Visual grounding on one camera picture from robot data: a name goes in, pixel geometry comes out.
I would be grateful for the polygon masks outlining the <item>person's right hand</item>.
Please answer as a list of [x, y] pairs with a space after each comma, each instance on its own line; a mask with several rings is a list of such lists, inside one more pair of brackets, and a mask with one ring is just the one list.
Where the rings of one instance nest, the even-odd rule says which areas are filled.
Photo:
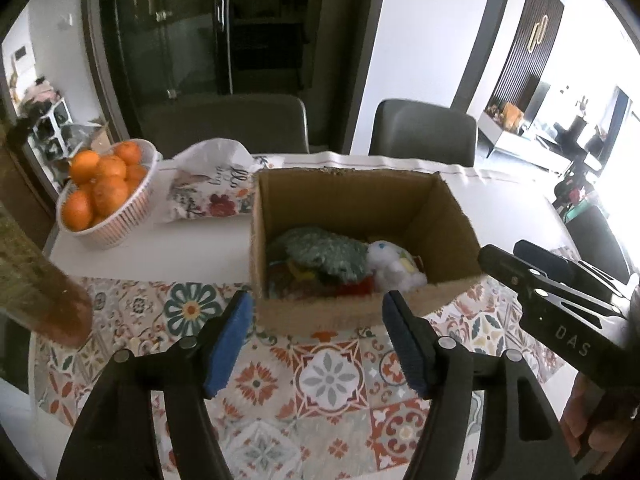
[[607, 465], [622, 448], [638, 417], [639, 391], [614, 390], [605, 393], [592, 406], [597, 385], [578, 373], [560, 419], [560, 426], [570, 450], [576, 457], [584, 448], [602, 453]]

